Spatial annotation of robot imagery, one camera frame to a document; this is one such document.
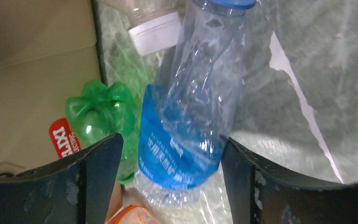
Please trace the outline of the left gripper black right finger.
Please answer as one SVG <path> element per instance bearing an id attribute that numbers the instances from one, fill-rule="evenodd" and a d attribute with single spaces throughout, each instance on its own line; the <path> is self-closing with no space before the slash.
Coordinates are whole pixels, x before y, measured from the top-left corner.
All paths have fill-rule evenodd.
<path id="1" fill-rule="evenodd" d="M 358 183 L 300 174 L 234 139 L 221 164 L 235 224 L 358 224 Z"/>

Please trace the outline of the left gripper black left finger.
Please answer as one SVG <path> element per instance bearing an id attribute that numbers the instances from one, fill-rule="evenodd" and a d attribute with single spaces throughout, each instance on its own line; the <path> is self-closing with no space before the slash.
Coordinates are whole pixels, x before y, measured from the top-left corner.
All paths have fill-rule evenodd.
<path id="1" fill-rule="evenodd" d="M 0 224 L 102 224 L 121 159 L 116 133 L 47 165 L 0 177 Z"/>

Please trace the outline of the clear bottle blue label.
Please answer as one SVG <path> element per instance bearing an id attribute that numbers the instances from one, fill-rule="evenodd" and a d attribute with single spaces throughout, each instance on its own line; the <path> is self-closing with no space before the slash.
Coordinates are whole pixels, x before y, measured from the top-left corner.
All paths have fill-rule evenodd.
<path id="1" fill-rule="evenodd" d="M 199 199 L 219 168 L 245 74 L 246 12 L 254 0 L 192 0 L 175 50 L 145 89 L 135 184 L 146 200 Z"/>

